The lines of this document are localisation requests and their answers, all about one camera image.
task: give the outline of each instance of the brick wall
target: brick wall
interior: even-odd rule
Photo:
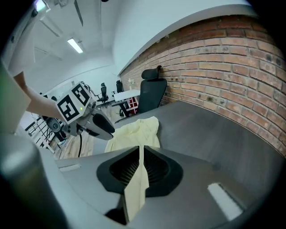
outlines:
[[[238,122],[286,156],[286,63],[259,22],[224,16],[183,27],[144,51],[121,73],[139,89],[144,69],[162,65],[162,104],[177,100]]]

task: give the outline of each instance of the ceiling light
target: ceiling light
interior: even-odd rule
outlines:
[[[82,49],[79,47],[79,45],[75,42],[75,40],[69,39],[67,41],[78,53],[83,53]]]
[[[39,12],[41,9],[44,9],[46,4],[42,0],[37,0],[36,2],[36,10]]]

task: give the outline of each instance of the table surface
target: table surface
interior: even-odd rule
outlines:
[[[114,94],[114,99],[116,102],[128,99],[134,96],[139,96],[140,95],[140,90],[129,90],[129,91],[124,91],[121,93]]]
[[[160,123],[157,135],[161,148],[212,163],[257,198],[271,190],[285,162],[274,148],[248,129],[186,102],[161,106],[114,127],[152,116]],[[95,139],[93,154],[104,152],[106,144],[107,141]]]

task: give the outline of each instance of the white sleeve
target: white sleeve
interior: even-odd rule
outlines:
[[[12,33],[13,42],[10,39],[2,55],[2,61],[11,76],[31,68],[35,62],[34,57],[34,25],[41,15],[32,17],[32,10],[22,18]]]

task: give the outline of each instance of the yellow cloth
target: yellow cloth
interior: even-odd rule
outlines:
[[[144,166],[144,146],[160,147],[157,137],[159,121],[156,117],[138,119],[115,130],[113,139],[109,140],[105,152],[138,145],[139,166],[124,190],[128,220],[134,219],[145,204],[145,190],[149,187],[148,174]]]
[[[138,119],[134,123],[124,125],[116,129],[113,139],[109,140],[105,153],[138,145],[143,148],[145,145],[160,147],[157,131],[159,121],[156,117]]]

